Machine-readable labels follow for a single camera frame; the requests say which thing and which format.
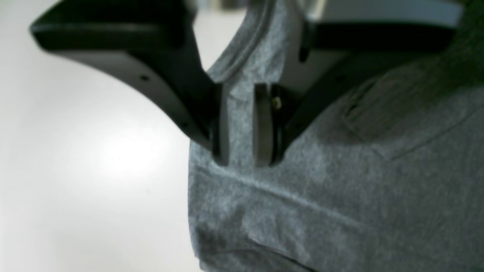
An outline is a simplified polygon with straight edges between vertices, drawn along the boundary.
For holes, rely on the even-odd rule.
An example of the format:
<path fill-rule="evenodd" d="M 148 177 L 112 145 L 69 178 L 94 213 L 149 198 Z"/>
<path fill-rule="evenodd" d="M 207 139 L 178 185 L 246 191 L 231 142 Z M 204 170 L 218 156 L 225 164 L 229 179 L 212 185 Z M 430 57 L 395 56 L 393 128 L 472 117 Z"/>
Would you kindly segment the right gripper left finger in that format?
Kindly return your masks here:
<path fill-rule="evenodd" d="M 118 79 L 228 165 L 223 85 L 201 64 L 190 0 L 61 0 L 29 30 L 47 53 Z"/>

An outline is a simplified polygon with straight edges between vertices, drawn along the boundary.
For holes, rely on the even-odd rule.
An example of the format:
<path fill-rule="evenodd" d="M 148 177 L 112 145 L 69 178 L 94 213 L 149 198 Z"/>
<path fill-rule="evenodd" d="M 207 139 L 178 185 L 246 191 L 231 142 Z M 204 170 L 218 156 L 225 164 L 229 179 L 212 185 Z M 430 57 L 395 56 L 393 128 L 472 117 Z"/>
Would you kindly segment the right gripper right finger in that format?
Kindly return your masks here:
<path fill-rule="evenodd" d="M 441 52 L 461 16 L 304 21 L 280 79 L 256 84 L 253 104 L 253 158 L 272 167 L 335 100 L 388 70 Z"/>

